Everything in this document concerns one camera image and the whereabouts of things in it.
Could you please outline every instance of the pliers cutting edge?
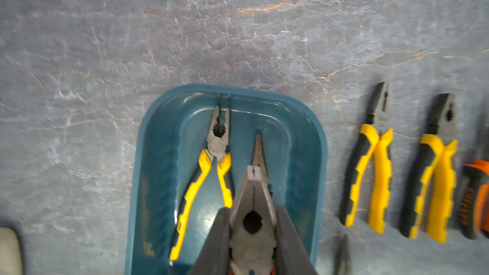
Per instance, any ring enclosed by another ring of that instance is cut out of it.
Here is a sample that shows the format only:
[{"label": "pliers cutting edge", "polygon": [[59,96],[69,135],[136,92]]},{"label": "pliers cutting edge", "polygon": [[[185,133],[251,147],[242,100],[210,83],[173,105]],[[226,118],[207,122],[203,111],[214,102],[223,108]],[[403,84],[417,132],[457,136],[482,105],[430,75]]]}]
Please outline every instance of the pliers cutting edge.
[{"label": "pliers cutting edge", "polygon": [[452,157],[455,139],[455,95],[440,94],[428,116],[426,133],[411,167],[400,221],[400,232],[416,239],[425,206],[426,191],[435,175],[426,232],[438,242],[446,242],[446,223],[453,208],[456,174]]},{"label": "pliers cutting edge", "polygon": [[369,225],[378,233],[384,232],[385,210],[389,204],[392,164],[389,146],[393,130],[389,128],[389,84],[377,84],[367,109],[367,120],[360,129],[357,143],[345,173],[345,184],[340,209],[340,221],[352,226],[357,211],[360,184],[372,154],[375,159],[375,184],[370,203]]},{"label": "pliers cutting edge", "polygon": [[218,163],[217,175],[219,184],[221,185],[221,191],[223,192],[224,206],[231,208],[233,205],[234,187],[231,173],[228,172],[231,168],[231,153],[226,152],[229,144],[229,107],[226,108],[223,125],[218,123],[219,113],[220,107],[216,106],[209,126],[209,132],[207,133],[207,147],[200,153],[199,165],[192,175],[185,195],[180,203],[176,231],[170,251],[170,260],[172,261],[177,260],[180,256],[192,204],[205,178],[211,171],[214,157],[216,157]]}]

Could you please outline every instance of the yellow handle grip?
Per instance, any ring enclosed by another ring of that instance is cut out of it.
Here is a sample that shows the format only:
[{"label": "yellow handle grip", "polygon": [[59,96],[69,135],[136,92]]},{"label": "yellow handle grip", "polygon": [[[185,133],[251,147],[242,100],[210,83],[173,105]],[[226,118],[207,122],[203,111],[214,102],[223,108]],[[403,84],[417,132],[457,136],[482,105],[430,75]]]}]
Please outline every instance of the yellow handle grip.
[{"label": "yellow handle grip", "polygon": [[228,153],[217,165],[217,176],[223,192],[224,206],[233,206],[234,186],[229,169],[231,168],[231,153]]},{"label": "yellow handle grip", "polygon": [[446,223],[452,215],[453,189],[456,174],[452,168],[452,157],[457,150],[457,140],[452,140],[440,156],[435,169],[435,185],[431,197],[426,232],[438,242],[446,242]]},{"label": "yellow handle grip", "polygon": [[375,183],[372,199],[370,201],[370,215],[368,224],[378,233],[384,233],[385,210],[389,205],[391,195],[390,182],[392,177],[392,163],[388,153],[392,143],[394,131],[389,129],[382,134],[374,150]]},{"label": "yellow handle grip", "polygon": [[340,221],[346,226],[352,226],[355,220],[363,173],[377,142],[378,133],[375,127],[367,124],[362,125],[345,173]]},{"label": "yellow handle grip", "polygon": [[176,232],[172,241],[172,249],[170,251],[170,260],[175,261],[180,256],[180,250],[183,245],[183,239],[185,238],[185,232],[187,231],[188,218],[190,216],[190,210],[194,199],[199,192],[202,183],[211,171],[212,162],[205,149],[202,150],[199,156],[199,165],[195,170],[192,179],[190,180],[187,191],[180,203],[179,219],[176,224]]}]

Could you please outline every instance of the stone countertop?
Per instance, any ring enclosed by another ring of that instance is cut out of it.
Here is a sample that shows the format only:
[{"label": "stone countertop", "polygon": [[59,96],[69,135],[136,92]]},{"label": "stone countertop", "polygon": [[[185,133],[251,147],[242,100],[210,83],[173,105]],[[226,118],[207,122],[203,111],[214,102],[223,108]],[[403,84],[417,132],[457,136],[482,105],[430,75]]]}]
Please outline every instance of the stone countertop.
[{"label": "stone countertop", "polygon": [[[329,144],[318,252],[331,271],[350,235],[354,274],[484,274],[489,241],[454,221],[442,245],[397,230],[433,95],[456,94],[455,169],[475,157],[489,87],[489,0],[1,0],[0,216],[21,230],[28,274],[121,274],[137,131],[187,83],[290,95]],[[383,235],[337,218],[344,171],[374,85],[392,85],[394,175]]]}]

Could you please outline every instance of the metal pliers head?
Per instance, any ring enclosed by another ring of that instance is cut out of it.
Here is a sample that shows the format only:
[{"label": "metal pliers head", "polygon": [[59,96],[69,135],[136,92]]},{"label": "metal pliers head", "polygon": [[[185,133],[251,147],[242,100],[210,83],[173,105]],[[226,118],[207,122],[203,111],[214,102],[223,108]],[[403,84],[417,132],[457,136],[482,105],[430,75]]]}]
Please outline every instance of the metal pliers head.
[{"label": "metal pliers head", "polygon": [[429,113],[426,134],[438,136],[444,144],[448,144],[456,136],[455,130],[455,95],[437,95]]},{"label": "metal pliers head", "polygon": [[229,216],[231,269],[235,275],[269,275],[277,246],[277,214],[259,166],[248,166]]},{"label": "metal pliers head", "polygon": [[372,125],[378,134],[385,133],[389,127],[391,110],[391,91],[389,83],[378,83],[367,107],[366,124]]},{"label": "metal pliers head", "polygon": [[220,107],[217,105],[212,116],[211,125],[209,126],[209,132],[207,133],[207,151],[210,154],[209,157],[216,157],[217,162],[220,162],[226,156],[226,150],[229,144],[229,112],[229,107],[226,107],[224,124],[220,125]]}]

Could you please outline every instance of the hand tool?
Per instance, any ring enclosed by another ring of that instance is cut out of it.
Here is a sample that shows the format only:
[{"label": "hand tool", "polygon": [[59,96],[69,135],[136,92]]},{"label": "hand tool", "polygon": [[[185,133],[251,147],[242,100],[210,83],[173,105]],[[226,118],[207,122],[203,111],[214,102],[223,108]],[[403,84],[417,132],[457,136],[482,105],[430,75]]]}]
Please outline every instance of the hand tool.
[{"label": "hand tool", "polygon": [[188,274],[317,275],[287,210],[273,206],[260,135],[252,163],[232,209],[219,210]]},{"label": "hand tool", "polygon": [[[481,159],[467,164],[463,168],[464,178],[468,179],[464,196],[461,201],[459,222],[464,235],[469,239],[476,239],[481,227],[484,234],[489,237],[489,125],[485,127],[485,134],[478,134],[484,140],[479,150],[485,150]],[[482,215],[486,207],[486,216]]]},{"label": "hand tool", "polygon": [[378,233],[384,233],[385,210],[389,204],[392,164],[389,146],[393,130],[389,128],[390,113],[389,84],[377,84],[367,108],[367,119],[360,129],[357,143],[348,162],[340,221],[352,226],[357,211],[360,184],[372,154],[375,160],[375,184],[370,203],[369,225]]},{"label": "hand tool", "polygon": [[455,139],[455,95],[441,94],[431,109],[426,132],[421,138],[418,155],[406,184],[400,232],[416,239],[425,206],[425,196],[432,175],[433,195],[426,232],[438,242],[446,242],[446,223],[453,208],[456,175],[452,157],[457,149]]},{"label": "hand tool", "polygon": [[226,108],[224,114],[223,126],[219,124],[219,113],[220,107],[216,106],[209,126],[209,132],[207,133],[207,147],[200,153],[199,164],[190,179],[185,195],[180,203],[178,221],[170,251],[170,260],[172,261],[179,258],[192,204],[197,192],[211,170],[214,157],[216,157],[218,163],[217,175],[223,193],[224,206],[231,208],[233,205],[234,187],[231,172],[229,172],[231,168],[231,153],[226,152],[229,143],[229,107]]},{"label": "hand tool", "polygon": [[343,235],[338,253],[338,266],[335,275],[351,275],[350,247],[348,245],[348,235]]},{"label": "hand tool", "polygon": [[277,246],[277,214],[268,190],[261,136],[255,137],[253,165],[248,166],[231,208],[231,270],[234,275],[270,275]]}]

